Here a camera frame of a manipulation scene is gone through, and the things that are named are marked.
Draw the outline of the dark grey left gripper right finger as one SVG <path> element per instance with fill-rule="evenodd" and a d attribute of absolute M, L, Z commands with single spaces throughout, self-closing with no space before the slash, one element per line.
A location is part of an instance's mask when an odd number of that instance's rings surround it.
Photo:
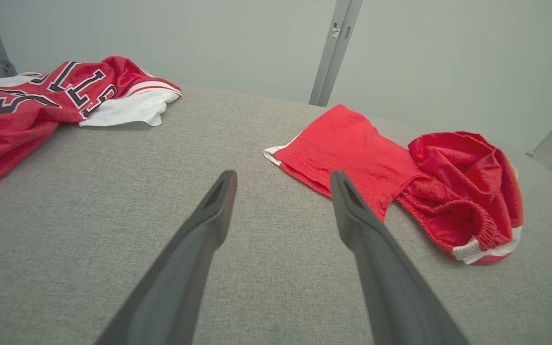
<path fill-rule="evenodd" d="M 466 345 L 468 340 L 343 171 L 330 175 L 342 242 L 355 256 L 377 345 Z"/>

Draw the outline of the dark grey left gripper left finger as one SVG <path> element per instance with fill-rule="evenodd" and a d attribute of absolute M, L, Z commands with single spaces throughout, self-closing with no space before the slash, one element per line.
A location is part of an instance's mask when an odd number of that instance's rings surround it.
<path fill-rule="evenodd" d="M 190 345 L 213 254 L 224 243 L 237 173 L 223 171 L 164 247 L 98 345 Z"/>

